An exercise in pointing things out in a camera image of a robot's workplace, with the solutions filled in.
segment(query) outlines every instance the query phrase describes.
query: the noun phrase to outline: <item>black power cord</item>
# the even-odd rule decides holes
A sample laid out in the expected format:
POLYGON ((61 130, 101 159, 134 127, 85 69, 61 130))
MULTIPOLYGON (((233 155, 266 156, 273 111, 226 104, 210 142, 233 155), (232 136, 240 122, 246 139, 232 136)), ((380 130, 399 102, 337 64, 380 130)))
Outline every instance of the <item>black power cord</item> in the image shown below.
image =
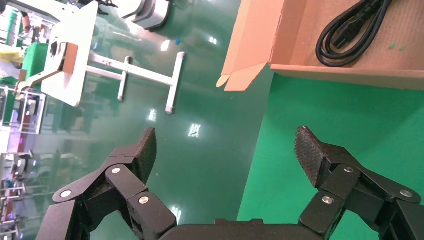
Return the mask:
POLYGON ((315 50, 318 60, 327 67, 344 67, 355 62, 373 43, 391 3, 392 0, 361 0, 336 17, 319 36, 315 50), (357 44, 342 53, 333 51, 332 45, 341 49, 352 42, 371 18, 357 44))

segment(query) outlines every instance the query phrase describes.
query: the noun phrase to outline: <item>factory floor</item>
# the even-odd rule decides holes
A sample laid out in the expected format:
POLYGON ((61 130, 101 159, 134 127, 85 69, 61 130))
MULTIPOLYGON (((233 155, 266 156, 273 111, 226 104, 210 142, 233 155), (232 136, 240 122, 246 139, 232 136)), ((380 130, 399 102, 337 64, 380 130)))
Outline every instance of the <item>factory floor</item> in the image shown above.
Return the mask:
MULTIPOLYGON (((423 91, 275 75, 238 220, 298 223, 317 193, 296 160, 299 126, 424 196, 423 121, 423 91)), ((378 234, 347 211, 332 239, 376 240, 378 234)))
MULTIPOLYGON (((217 88, 240 0, 173 2, 166 25, 155 32, 134 32, 115 16, 109 23, 98 18, 92 49, 119 61, 133 56, 135 65, 168 76, 177 53, 185 52, 174 114, 165 112, 165 85, 130 76, 119 102, 117 81, 89 74, 78 107, 49 99, 32 149, 40 158, 34 174, 55 192, 99 168, 115 147, 135 143, 145 128, 155 127, 150 191, 180 225, 236 220, 274 74, 265 69, 245 92, 217 88)), ((36 204, 41 213, 48 206, 43 200, 36 204)), ((91 239, 135 237, 114 213, 91 239)))

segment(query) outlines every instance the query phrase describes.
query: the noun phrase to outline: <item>white table frame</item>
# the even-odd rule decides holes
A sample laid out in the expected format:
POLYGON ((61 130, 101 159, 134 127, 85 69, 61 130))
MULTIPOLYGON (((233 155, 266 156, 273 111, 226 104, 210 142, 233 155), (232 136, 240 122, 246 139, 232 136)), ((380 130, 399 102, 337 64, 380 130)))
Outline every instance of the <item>white table frame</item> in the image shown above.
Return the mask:
POLYGON ((180 80, 180 72, 183 65, 184 56, 185 56, 184 52, 179 52, 177 54, 172 77, 165 76, 165 75, 162 75, 162 74, 159 74, 159 73, 156 73, 141 67, 131 65, 129 56, 125 58, 125 62, 120 62, 120 61, 112 60, 107 57, 97 55, 95 53, 90 54, 90 57, 89 57, 90 61, 113 68, 113 69, 120 70, 122 71, 122 75, 114 73, 114 72, 110 72, 107 70, 103 70, 100 68, 92 67, 92 66, 87 66, 86 71, 120 81, 118 98, 117 98, 119 101, 123 101, 123 98, 124 98, 124 89, 125 89, 125 85, 127 81, 127 74, 133 74, 141 78, 151 80, 156 83, 167 85, 169 86, 169 94, 168 94, 168 100, 166 102, 165 111, 168 114, 172 114, 174 109, 174 101, 175 101, 175 96, 177 93, 178 82, 180 80))

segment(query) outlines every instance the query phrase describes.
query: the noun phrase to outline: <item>person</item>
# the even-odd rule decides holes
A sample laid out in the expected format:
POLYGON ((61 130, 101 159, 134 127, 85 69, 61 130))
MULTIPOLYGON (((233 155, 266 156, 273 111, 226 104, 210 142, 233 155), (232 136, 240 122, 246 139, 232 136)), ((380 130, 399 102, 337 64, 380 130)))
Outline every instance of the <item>person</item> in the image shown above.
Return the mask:
POLYGON ((28 13, 21 11, 20 12, 22 14, 22 25, 23 25, 23 31, 25 33, 29 33, 31 30, 31 20, 30 17, 28 16, 28 13))

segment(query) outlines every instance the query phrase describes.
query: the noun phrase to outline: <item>white table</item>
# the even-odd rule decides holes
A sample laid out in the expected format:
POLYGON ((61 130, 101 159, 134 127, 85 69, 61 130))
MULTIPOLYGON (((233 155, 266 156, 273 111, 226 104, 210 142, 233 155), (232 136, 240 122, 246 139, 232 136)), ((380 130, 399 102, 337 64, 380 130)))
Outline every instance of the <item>white table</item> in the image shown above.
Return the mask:
MULTIPOLYGON (((93 1, 81 10, 75 11, 70 17, 67 17, 54 26, 50 35, 50 44, 45 63, 46 67, 44 72, 39 75, 42 76, 44 74, 44 76, 46 76, 46 73, 57 71, 57 66, 60 65, 60 62, 63 59, 63 52, 62 55, 58 53, 56 56, 52 56, 50 54, 54 43, 59 46, 62 46, 62 44, 65 43, 77 46, 76 58, 73 71, 68 70, 66 72, 63 70, 49 76, 47 79, 42 80, 41 91, 66 104, 77 107, 80 104, 84 90, 86 72, 90 72, 121 81, 117 98, 118 100, 123 101, 127 75, 133 74, 144 79, 169 86, 169 94, 165 110, 168 114, 172 114, 185 53, 180 52, 177 54, 172 77, 131 65, 129 56, 125 59, 125 62, 120 62, 91 53, 90 46, 96 25, 98 7, 98 3, 93 1), (122 74, 87 66, 89 60, 107 66, 108 68, 121 70, 122 74)), ((37 77, 31 78, 33 79, 29 83, 27 82, 23 85, 31 86, 32 81, 40 81, 37 77)))
POLYGON ((54 42, 71 43, 78 46, 73 73, 59 72, 45 79, 41 91, 66 104, 76 107, 80 104, 86 77, 86 67, 89 61, 90 47, 94 28, 96 26, 98 3, 92 2, 81 10, 74 12, 71 17, 56 24, 50 33, 50 44, 47 51, 44 71, 51 69, 56 61, 56 56, 50 52, 54 42))

